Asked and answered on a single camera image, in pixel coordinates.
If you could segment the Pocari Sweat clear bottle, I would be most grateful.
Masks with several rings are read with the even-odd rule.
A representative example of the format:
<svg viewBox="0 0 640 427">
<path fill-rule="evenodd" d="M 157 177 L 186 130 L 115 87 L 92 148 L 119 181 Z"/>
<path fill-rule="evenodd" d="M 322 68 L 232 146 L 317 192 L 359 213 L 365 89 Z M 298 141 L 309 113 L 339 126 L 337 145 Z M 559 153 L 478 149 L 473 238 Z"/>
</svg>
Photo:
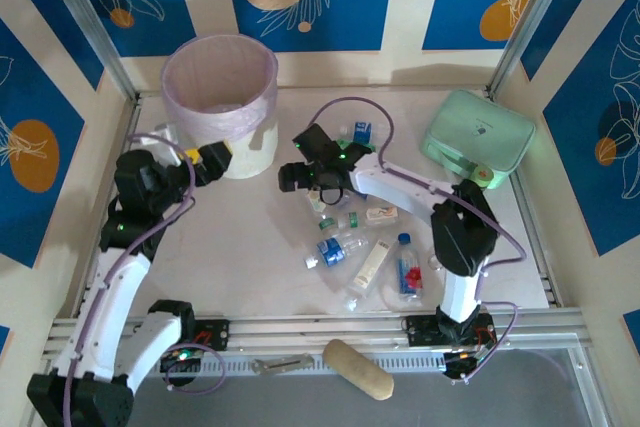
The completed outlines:
<svg viewBox="0 0 640 427">
<path fill-rule="evenodd" d="M 388 124 L 378 122 L 355 121 L 340 127 L 340 138 L 360 144 L 381 147 L 390 134 Z"/>
</svg>

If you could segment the small white bottle colourful label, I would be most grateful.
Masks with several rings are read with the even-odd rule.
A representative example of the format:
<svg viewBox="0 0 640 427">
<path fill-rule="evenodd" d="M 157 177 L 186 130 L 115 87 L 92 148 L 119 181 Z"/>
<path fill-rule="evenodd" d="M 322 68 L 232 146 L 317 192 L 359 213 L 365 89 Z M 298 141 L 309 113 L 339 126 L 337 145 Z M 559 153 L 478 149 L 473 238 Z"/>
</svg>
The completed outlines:
<svg viewBox="0 0 640 427">
<path fill-rule="evenodd" d="M 393 206 L 371 207 L 365 211 L 365 222 L 372 227 L 392 225 L 398 219 L 398 210 Z"/>
</svg>

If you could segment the blue label bottle white cap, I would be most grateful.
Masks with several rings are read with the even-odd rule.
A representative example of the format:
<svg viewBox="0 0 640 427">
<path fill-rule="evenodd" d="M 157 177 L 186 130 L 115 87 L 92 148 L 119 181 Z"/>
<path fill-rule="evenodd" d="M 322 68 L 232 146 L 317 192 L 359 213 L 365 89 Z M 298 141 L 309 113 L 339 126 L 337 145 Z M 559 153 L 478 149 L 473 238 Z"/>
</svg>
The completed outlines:
<svg viewBox="0 0 640 427">
<path fill-rule="evenodd" d="M 366 236 L 358 233 L 340 233 L 320 241 L 304 258 L 304 265 L 311 270 L 320 265 L 333 267 L 360 254 L 369 245 Z"/>
</svg>

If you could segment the cream waste bin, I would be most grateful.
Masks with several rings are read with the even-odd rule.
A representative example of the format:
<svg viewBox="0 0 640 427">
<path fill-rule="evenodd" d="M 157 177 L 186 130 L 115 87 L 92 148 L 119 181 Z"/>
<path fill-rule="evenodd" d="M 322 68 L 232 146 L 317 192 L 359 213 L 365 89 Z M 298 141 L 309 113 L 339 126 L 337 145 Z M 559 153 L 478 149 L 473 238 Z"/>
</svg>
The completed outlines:
<svg viewBox="0 0 640 427">
<path fill-rule="evenodd" d="M 232 158 L 224 177 L 241 180 L 261 174 L 273 163 L 278 142 L 277 114 L 272 113 L 255 130 L 230 142 Z"/>
</svg>

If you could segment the pink plastic bin liner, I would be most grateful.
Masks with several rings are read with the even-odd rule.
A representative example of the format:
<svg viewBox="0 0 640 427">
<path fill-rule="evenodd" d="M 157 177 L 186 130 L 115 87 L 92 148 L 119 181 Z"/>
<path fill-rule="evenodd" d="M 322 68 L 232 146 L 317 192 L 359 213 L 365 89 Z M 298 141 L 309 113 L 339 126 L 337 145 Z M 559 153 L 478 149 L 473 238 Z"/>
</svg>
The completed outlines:
<svg viewBox="0 0 640 427">
<path fill-rule="evenodd" d="M 169 117 L 199 144 L 236 141 L 275 110 L 278 61 L 261 42 L 240 34 L 197 37 L 161 71 Z"/>
</svg>

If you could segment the clear bottle cream label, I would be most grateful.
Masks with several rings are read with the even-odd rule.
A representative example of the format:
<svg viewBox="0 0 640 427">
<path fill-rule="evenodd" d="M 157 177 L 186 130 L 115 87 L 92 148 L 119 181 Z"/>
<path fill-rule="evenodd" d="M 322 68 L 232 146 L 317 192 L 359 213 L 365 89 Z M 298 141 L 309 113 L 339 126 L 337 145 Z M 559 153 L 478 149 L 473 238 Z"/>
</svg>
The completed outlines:
<svg viewBox="0 0 640 427">
<path fill-rule="evenodd" d="M 369 295 L 392 250 L 392 245 L 393 243 L 388 239 L 379 239 L 348 283 L 345 305 L 349 312 L 354 312 L 361 301 Z"/>
</svg>

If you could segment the clear bottle red flower label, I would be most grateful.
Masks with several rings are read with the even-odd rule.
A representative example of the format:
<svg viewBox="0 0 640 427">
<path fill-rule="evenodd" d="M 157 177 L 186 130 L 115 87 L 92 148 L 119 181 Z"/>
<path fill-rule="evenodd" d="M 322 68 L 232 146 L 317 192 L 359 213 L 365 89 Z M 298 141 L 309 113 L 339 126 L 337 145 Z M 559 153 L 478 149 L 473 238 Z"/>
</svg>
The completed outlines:
<svg viewBox="0 0 640 427">
<path fill-rule="evenodd" d="M 418 253 L 408 233 L 397 236 L 396 274 L 399 296 L 407 301 L 421 297 L 423 282 Z"/>
</svg>

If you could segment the mint green zip pouch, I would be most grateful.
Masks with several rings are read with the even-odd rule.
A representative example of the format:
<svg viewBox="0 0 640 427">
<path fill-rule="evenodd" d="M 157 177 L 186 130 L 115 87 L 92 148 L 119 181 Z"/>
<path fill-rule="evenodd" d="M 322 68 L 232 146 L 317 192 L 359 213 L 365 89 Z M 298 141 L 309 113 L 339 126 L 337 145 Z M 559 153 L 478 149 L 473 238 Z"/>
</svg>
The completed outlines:
<svg viewBox="0 0 640 427">
<path fill-rule="evenodd" d="M 428 125 L 420 151 L 449 171 L 469 178 L 482 164 L 498 188 L 523 159 L 535 135 L 527 117 L 466 90 L 449 93 Z"/>
</svg>

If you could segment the black controller board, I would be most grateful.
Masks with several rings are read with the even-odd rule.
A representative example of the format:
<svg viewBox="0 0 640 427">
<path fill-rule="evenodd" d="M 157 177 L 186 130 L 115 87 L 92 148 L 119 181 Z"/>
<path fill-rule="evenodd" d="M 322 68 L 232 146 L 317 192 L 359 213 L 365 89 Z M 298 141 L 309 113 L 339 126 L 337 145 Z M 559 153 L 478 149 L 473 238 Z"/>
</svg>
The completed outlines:
<svg viewBox="0 0 640 427">
<path fill-rule="evenodd" d="M 481 348 L 474 352 L 445 353 L 444 375 L 453 381 L 468 378 L 489 355 L 490 350 Z"/>
<path fill-rule="evenodd" d="M 161 373 L 198 373 L 202 354 L 194 349 L 178 349 L 165 353 L 160 359 Z"/>
</svg>

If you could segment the beige foam roll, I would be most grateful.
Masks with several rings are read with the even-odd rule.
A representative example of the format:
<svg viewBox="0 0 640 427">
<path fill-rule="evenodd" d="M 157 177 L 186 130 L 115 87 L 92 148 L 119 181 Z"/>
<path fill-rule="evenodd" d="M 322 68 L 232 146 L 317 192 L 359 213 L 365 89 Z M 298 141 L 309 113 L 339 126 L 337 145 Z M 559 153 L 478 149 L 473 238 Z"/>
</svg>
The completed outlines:
<svg viewBox="0 0 640 427">
<path fill-rule="evenodd" d="M 332 339 L 322 357 L 331 369 L 374 400 L 392 397 L 393 376 L 342 340 Z"/>
</svg>

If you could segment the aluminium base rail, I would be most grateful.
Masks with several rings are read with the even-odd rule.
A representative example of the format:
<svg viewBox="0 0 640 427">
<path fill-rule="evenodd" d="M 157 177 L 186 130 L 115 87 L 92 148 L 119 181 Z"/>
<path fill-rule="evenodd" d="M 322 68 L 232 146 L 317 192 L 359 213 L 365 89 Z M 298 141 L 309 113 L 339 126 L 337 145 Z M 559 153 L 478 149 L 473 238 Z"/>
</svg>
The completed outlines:
<svg viewBox="0 0 640 427">
<path fill-rule="evenodd" d="M 332 339 L 364 353 L 409 352 L 406 312 L 231 317 L 226 355 L 319 354 Z M 521 309 L 502 349 L 569 349 L 593 345 L 578 308 Z"/>
</svg>

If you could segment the aluminium frame post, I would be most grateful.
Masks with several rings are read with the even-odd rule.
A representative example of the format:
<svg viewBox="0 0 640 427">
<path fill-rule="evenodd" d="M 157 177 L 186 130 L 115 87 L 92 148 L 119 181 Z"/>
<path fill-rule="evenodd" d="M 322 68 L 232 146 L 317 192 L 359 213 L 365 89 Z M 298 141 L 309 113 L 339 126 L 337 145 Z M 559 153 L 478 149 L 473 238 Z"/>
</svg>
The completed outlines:
<svg viewBox="0 0 640 427">
<path fill-rule="evenodd" d="M 517 66 L 524 69 L 527 81 L 533 80 L 581 2 L 529 0 L 489 81 L 486 89 L 489 99 L 496 100 L 499 97 Z"/>
<path fill-rule="evenodd" d="M 138 92 L 127 74 L 120 60 L 120 55 L 90 0 L 62 1 L 103 67 L 111 75 L 115 85 L 126 98 L 131 101 L 137 101 Z"/>
</svg>

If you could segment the flat metal bracket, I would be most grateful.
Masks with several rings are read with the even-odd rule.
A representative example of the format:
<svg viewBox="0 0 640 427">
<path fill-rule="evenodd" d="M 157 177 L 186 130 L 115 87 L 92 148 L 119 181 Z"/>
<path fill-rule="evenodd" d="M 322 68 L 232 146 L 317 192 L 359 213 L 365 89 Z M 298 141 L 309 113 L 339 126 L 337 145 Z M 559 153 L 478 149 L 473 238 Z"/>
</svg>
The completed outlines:
<svg viewBox="0 0 640 427">
<path fill-rule="evenodd" d="M 250 363 L 251 370 L 257 375 L 278 375 L 303 370 L 314 365 L 310 354 L 297 354 L 282 358 L 254 359 Z"/>
</svg>

